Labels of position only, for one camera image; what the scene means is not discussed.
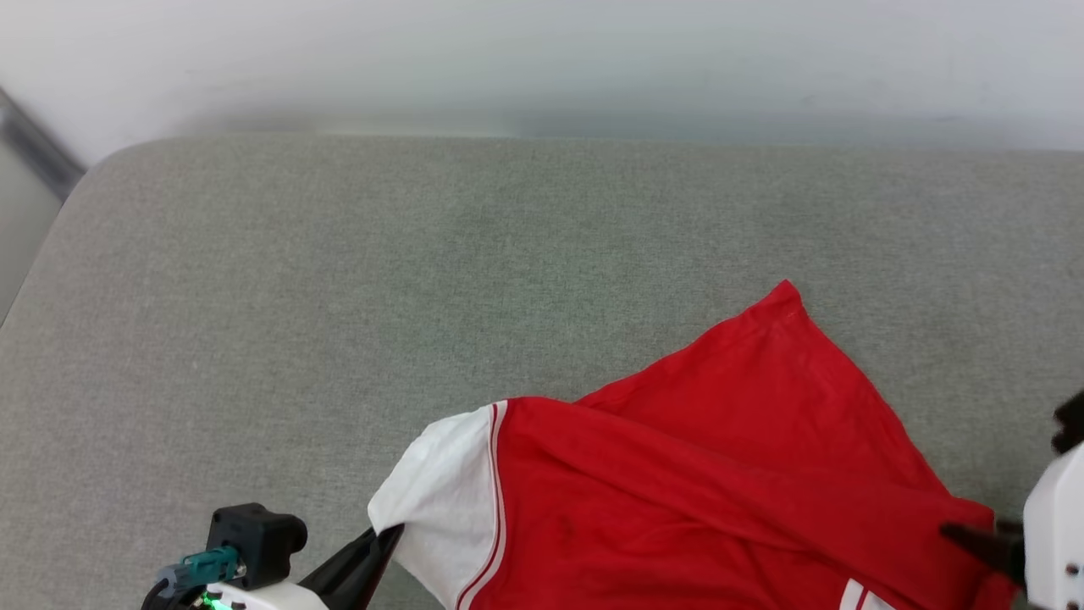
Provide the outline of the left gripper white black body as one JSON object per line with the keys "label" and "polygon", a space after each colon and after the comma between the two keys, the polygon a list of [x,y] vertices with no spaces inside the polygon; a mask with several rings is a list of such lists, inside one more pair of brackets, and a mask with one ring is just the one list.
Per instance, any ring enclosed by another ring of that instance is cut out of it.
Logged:
{"label": "left gripper white black body", "polygon": [[243,590],[227,583],[181,588],[159,580],[141,603],[142,609],[326,609],[313,590],[283,582]]}

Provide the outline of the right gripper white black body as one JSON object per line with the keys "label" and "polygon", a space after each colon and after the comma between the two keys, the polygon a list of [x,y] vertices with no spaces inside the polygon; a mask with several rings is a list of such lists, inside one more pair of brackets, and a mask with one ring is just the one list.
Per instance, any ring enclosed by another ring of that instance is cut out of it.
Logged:
{"label": "right gripper white black body", "polygon": [[1083,607],[1081,452],[1054,459],[1025,499],[1025,598],[1041,609]]}

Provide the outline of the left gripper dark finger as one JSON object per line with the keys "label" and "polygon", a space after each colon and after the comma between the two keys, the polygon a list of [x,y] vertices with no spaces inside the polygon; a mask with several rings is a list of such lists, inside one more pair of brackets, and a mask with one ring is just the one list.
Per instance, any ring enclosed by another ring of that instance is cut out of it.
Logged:
{"label": "left gripper dark finger", "polygon": [[301,579],[299,586],[313,590],[330,610],[365,609],[390,564],[403,530],[402,524],[379,533],[369,528]]}

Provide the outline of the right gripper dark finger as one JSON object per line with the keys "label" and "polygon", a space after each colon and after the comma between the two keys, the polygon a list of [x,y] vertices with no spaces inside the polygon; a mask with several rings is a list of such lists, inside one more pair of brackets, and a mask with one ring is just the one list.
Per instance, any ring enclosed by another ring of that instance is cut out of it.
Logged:
{"label": "right gripper dark finger", "polygon": [[992,530],[949,522],[940,525],[940,534],[1015,585],[1025,585],[1025,525],[1022,522],[995,522]]}

